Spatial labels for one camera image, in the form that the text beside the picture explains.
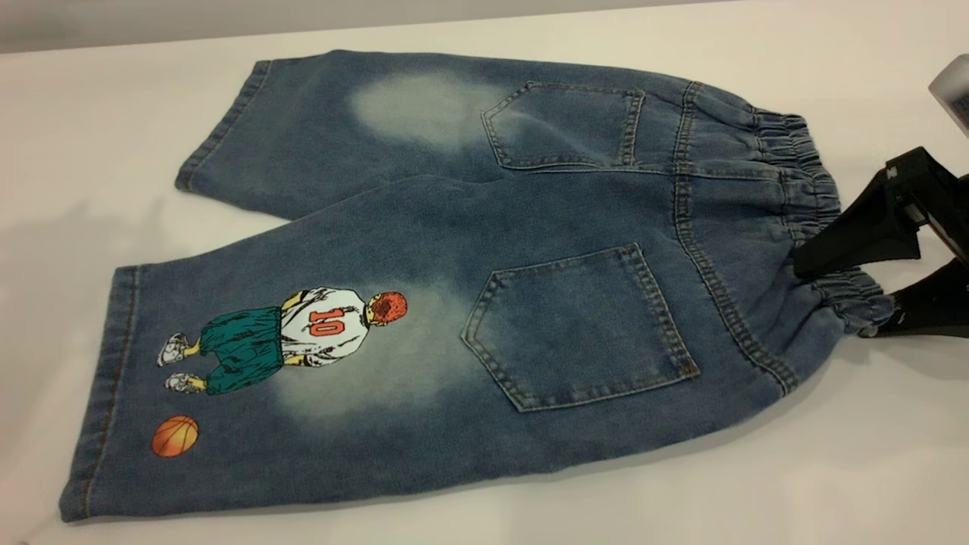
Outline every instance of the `cartoon print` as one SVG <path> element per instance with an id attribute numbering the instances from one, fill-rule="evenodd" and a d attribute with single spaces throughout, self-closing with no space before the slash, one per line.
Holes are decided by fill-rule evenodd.
<path id="1" fill-rule="evenodd" d="M 226 394 L 266 380 L 284 366 L 319 368 L 357 351 L 372 326 L 386 326 L 407 313 L 397 292 L 366 304 L 353 290 L 319 287 L 294 293 L 282 306 L 241 310 L 215 318 L 189 345 L 172 335 L 158 354 L 158 367 L 214 353 L 219 367 L 206 378 L 173 373 L 165 387 L 184 394 Z"/>

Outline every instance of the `orange basketball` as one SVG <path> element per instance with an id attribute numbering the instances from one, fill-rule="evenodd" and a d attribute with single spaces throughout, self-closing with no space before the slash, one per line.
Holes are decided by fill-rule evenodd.
<path id="1" fill-rule="evenodd" d="M 162 458 L 178 456 L 192 448 L 199 438 L 199 425 L 191 417 L 172 416 L 155 430 L 151 450 Z"/>

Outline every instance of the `shoe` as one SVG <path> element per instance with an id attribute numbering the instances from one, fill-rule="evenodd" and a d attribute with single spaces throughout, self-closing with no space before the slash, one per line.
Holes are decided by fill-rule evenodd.
<path id="1" fill-rule="evenodd" d="M 158 353 L 158 367 L 163 368 L 184 360 L 186 348 L 188 348 L 188 339 L 185 338 L 185 334 L 176 333 L 169 337 L 169 341 Z"/>
<path id="2" fill-rule="evenodd" d="M 182 394 L 197 394 L 202 391 L 202 388 L 189 383 L 188 379 L 197 378 L 202 380 L 200 376 L 195 374 L 189 374 L 187 372 L 174 372 L 172 376 L 165 380 L 165 387 L 169 390 L 174 390 L 176 392 L 181 392 Z"/>

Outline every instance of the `elastic waistband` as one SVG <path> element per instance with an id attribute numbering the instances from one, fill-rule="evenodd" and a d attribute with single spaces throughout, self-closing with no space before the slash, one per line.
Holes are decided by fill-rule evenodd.
<path id="1" fill-rule="evenodd" d="M 787 199 L 783 213 L 795 247 L 814 238 L 841 214 L 837 187 L 821 163 L 804 118 L 755 111 L 764 162 L 782 169 Z M 874 278 L 858 267 L 824 274 L 809 282 L 856 335 L 891 318 L 893 303 Z"/>

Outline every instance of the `jeans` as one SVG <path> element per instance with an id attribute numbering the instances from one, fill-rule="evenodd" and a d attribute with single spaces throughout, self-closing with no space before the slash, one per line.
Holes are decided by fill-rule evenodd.
<path id="1" fill-rule="evenodd" d="M 657 449 L 751 418 L 891 314 L 858 269 L 793 273 L 840 207 L 804 120 L 657 74 L 263 61 L 176 186 L 294 221 L 117 270 L 65 521 Z"/>

